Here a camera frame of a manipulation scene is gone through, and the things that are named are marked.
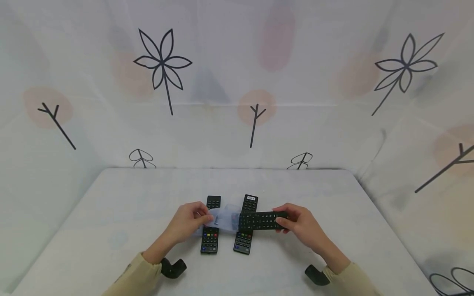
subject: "fabric backdrop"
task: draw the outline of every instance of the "fabric backdrop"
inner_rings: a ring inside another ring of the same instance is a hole
[[[427,276],[473,270],[473,13],[0,0],[0,291],[108,167],[347,169]]]

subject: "clear plastic bag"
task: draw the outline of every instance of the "clear plastic bag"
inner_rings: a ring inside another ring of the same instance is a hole
[[[214,216],[214,220],[206,223],[207,227],[215,227],[226,232],[236,233],[238,231],[238,220],[240,217],[240,207],[236,205],[226,205],[224,208],[217,207],[209,210],[210,214]],[[199,227],[194,233],[196,236],[201,236],[203,226]]]

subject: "black leaf outline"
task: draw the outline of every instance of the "black leaf outline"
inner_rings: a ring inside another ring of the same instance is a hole
[[[441,38],[443,37],[444,34],[445,33],[439,34],[438,36],[436,36],[436,37],[432,38],[431,40],[429,40],[428,42],[426,42],[418,50],[416,50],[415,38],[410,33],[410,34],[408,34],[407,38],[405,39],[405,42],[403,42],[403,46],[401,48],[400,59],[399,60],[397,60],[397,59],[387,59],[387,60],[382,60],[382,61],[378,61],[378,62],[375,63],[375,66],[377,68],[379,68],[380,70],[385,71],[385,72],[391,72],[391,73],[389,75],[387,75],[384,79],[382,79],[382,81],[380,81],[379,84],[377,84],[374,91],[384,89],[384,88],[386,88],[390,85],[392,87],[387,92],[385,97],[382,99],[379,106],[377,106],[375,111],[372,113],[372,116],[375,115],[375,113],[382,106],[382,104],[385,102],[385,100],[388,98],[388,96],[390,95],[390,93],[392,92],[392,90],[395,88],[395,86],[397,84],[398,84],[401,92],[405,93],[408,90],[408,87],[411,85],[411,80],[413,79],[413,72],[426,72],[426,71],[433,70],[434,68],[438,67],[438,64],[436,62],[434,62],[432,60],[422,60],[422,58],[424,58],[427,54],[429,54],[433,50],[433,48],[435,48],[435,46],[438,44],[438,42],[441,40]],[[428,50],[421,57],[417,57],[417,55],[419,53],[423,53],[422,50],[424,50],[425,48],[428,48]],[[399,62],[402,65],[402,67],[399,68],[399,69],[390,70],[390,69],[387,69],[386,67],[383,67],[381,65],[384,62],[394,62],[394,61]],[[419,70],[411,68],[413,65],[418,64],[420,62],[429,62],[433,66],[432,67],[430,66],[429,68],[426,68],[426,69],[419,69]],[[395,78],[394,81],[392,81],[389,84],[384,84],[384,82],[386,82],[386,80],[389,77],[393,77],[393,75],[395,75],[398,71],[400,71],[402,69],[403,69],[403,71]],[[404,75],[409,75],[409,80],[408,80],[408,83],[406,84],[406,86],[402,85],[402,79],[403,79]]]
[[[423,188],[425,188],[429,183],[433,182],[437,177],[441,176],[445,171],[450,169],[452,166],[455,164],[461,164],[461,163],[474,163],[474,160],[467,160],[463,161],[462,159],[468,155],[471,151],[474,150],[474,145],[469,147],[466,151],[464,151],[464,147],[462,143],[459,143],[459,156],[454,158],[452,162],[450,162],[447,166],[445,166],[442,170],[440,170],[436,175],[431,177],[428,181],[426,181],[423,185],[421,185],[418,189],[415,190],[415,193],[420,192]]]
[[[73,149],[76,150],[76,146],[74,146],[74,144],[71,142],[71,139],[69,139],[69,137],[67,136],[66,132],[63,130],[63,128],[61,127],[61,125],[59,124],[59,122],[56,120],[56,115],[58,114],[59,105],[56,105],[54,114],[51,113],[51,111],[49,110],[48,106],[46,106],[45,103],[41,103],[41,105],[43,105],[43,108],[44,108],[44,109],[38,108],[38,111],[45,112],[45,113],[49,114],[49,116],[51,117],[51,119],[56,123],[56,125],[57,125],[57,127],[59,128],[59,130],[61,131],[61,133],[63,133],[63,135],[64,135],[64,137],[66,138],[66,140],[69,142],[69,144],[71,144],[71,146],[73,147]]]
[[[135,152],[135,151],[138,152],[138,155],[139,155],[140,157],[138,157],[137,159],[132,159],[132,154],[133,154],[133,152]],[[144,153],[144,154],[150,156],[150,159],[147,159],[147,158],[143,157],[142,153]],[[135,161],[135,164],[133,165],[133,167],[135,167],[135,166],[137,165],[137,163],[142,162],[143,168],[144,168],[144,169],[147,169],[145,162],[148,162],[149,164],[153,165],[153,166],[155,167],[155,169],[156,169],[156,166],[151,163],[151,161],[153,160],[153,156],[151,156],[148,152],[145,152],[145,151],[143,151],[143,150],[141,150],[141,149],[135,149],[134,151],[130,152],[130,154],[128,155],[128,159],[130,159],[131,161]]]
[[[254,106],[250,106],[250,109],[252,109],[252,111],[255,114],[254,115],[254,127],[252,127],[252,137],[250,138],[250,148],[252,148],[252,145],[254,143],[255,125],[257,123],[257,119],[260,117],[260,115],[262,115],[266,111],[266,109],[264,109],[262,112],[258,113],[258,104],[255,105],[255,108],[254,108]]]
[[[177,87],[178,89],[183,90],[181,78],[179,77],[178,73],[176,73],[176,71],[174,69],[186,68],[187,66],[191,65],[192,62],[189,59],[187,59],[185,57],[182,57],[182,56],[177,56],[177,55],[171,56],[171,54],[173,53],[173,49],[174,49],[174,34],[173,34],[173,29],[172,28],[170,30],[168,30],[168,32],[166,32],[165,35],[163,36],[163,38],[161,39],[160,49],[158,49],[158,47],[156,46],[156,43],[147,34],[145,34],[145,32],[143,32],[141,29],[138,29],[138,31],[140,33],[140,38],[142,40],[143,47],[146,49],[146,52],[148,52],[149,56],[143,55],[143,56],[137,58],[136,60],[134,60],[133,62],[135,64],[137,64],[139,66],[142,66],[142,67],[145,67],[147,69],[154,69],[153,70],[153,75],[152,75],[153,89],[157,89],[164,81],[164,85],[166,87],[166,94],[168,96],[168,104],[170,106],[171,115],[173,115],[173,107],[171,105],[171,98],[170,98],[170,91],[169,91],[169,87],[168,87],[168,81],[171,82],[171,84],[174,85],[175,87]],[[164,44],[164,42],[165,42],[165,40],[167,39],[168,36],[169,36],[169,38],[171,38],[171,48],[170,48],[170,52],[166,55],[165,58],[163,58],[163,44]],[[144,38],[149,40],[151,42],[151,44],[154,46],[154,49],[158,53],[158,57],[154,56],[151,53],[149,48],[146,46],[146,42],[145,42]],[[145,59],[147,61],[150,61],[150,59],[156,61],[156,65],[151,66],[151,65],[145,64],[144,63]],[[166,63],[169,62],[170,60],[173,60],[173,62],[176,62],[176,60],[183,60],[183,61],[185,61],[185,64],[180,65],[180,66],[167,65]],[[178,78],[179,85],[176,83],[176,81],[173,81],[173,80],[170,79],[170,77],[166,73],[166,68],[173,71],[173,73]],[[161,71],[161,79],[160,79],[160,82],[158,84],[155,83],[155,75],[157,75],[157,71]]]
[[[308,159],[307,161],[305,161],[306,155],[308,155],[308,154],[309,154],[311,157],[310,157],[310,159]],[[302,155],[303,155],[303,157],[302,157],[301,161],[293,162],[293,160],[294,160],[295,158],[298,158],[298,157],[300,157],[300,156],[302,156]],[[291,166],[289,166],[289,167],[287,168],[287,170],[288,170],[289,168],[291,168],[291,167],[294,167],[295,165],[298,165],[297,170],[299,170],[302,164],[306,165],[306,169],[307,169],[307,168],[308,168],[308,162],[310,162],[311,159],[313,159],[313,154],[311,154],[311,153],[309,153],[309,152],[305,152],[305,153],[301,153],[300,155],[296,155],[296,156],[293,157],[292,160],[291,160],[291,163],[293,163],[293,164],[292,164]]]
[[[436,290],[436,292],[440,295],[440,296],[450,296],[449,294],[446,294],[445,292],[441,291],[434,283],[433,283],[433,277],[437,276],[437,277],[441,277],[441,278],[444,278],[448,281],[450,281],[451,283],[453,283],[454,285],[458,286],[459,288],[463,289],[464,290],[464,293],[459,293],[459,294],[455,294],[455,295],[451,295],[451,296],[472,296],[474,295],[474,290],[471,290],[470,288],[466,287],[465,285],[461,284],[461,282],[459,282],[456,278],[456,276],[454,276],[454,271],[456,270],[462,270],[462,271],[465,271],[467,273],[470,273],[474,276],[474,272],[468,270],[468,269],[465,269],[465,268],[462,268],[462,267],[453,267],[451,269],[451,277],[453,279],[450,279],[442,274],[439,274],[439,273],[432,273],[429,275],[428,279],[429,279],[429,282],[430,284],[433,286],[433,288]]]

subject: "black remote control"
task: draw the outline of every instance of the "black remote control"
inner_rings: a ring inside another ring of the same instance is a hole
[[[245,194],[242,204],[242,213],[253,213],[257,211],[258,197]],[[252,243],[253,231],[239,231],[236,234],[234,242],[234,251],[242,254],[250,254],[250,245]]]
[[[209,195],[206,203],[208,209],[220,207],[220,196]],[[201,254],[216,254],[219,241],[219,229],[204,226],[201,239]]]
[[[239,231],[285,229],[275,220],[277,217],[288,218],[287,212],[241,213],[238,220]]]

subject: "finger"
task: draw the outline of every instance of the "finger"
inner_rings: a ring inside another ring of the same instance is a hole
[[[275,212],[285,211],[288,213],[291,220],[296,221],[298,217],[301,215],[302,209],[303,208],[301,206],[297,206],[291,203],[286,203],[282,206],[273,208],[273,211]]]
[[[280,224],[281,226],[285,227],[285,228],[288,228],[290,230],[294,229],[295,228],[295,225],[296,223],[293,222],[293,221],[290,221],[288,219],[285,219],[285,218],[281,218],[281,217],[278,217],[276,218],[276,222],[278,224]]]
[[[198,210],[199,215],[204,216],[206,213],[203,210]]]
[[[193,203],[188,203],[188,204],[186,204],[186,206],[188,206],[191,209],[191,211],[193,211],[193,212],[197,212],[197,211],[201,210],[206,215],[209,213],[209,209],[201,201],[195,201]]]
[[[212,215],[204,215],[199,218],[194,219],[194,224],[196,228],[199,228],[199,226],[206,224],[207,222],[211,222],[214,220],[214,217]]]

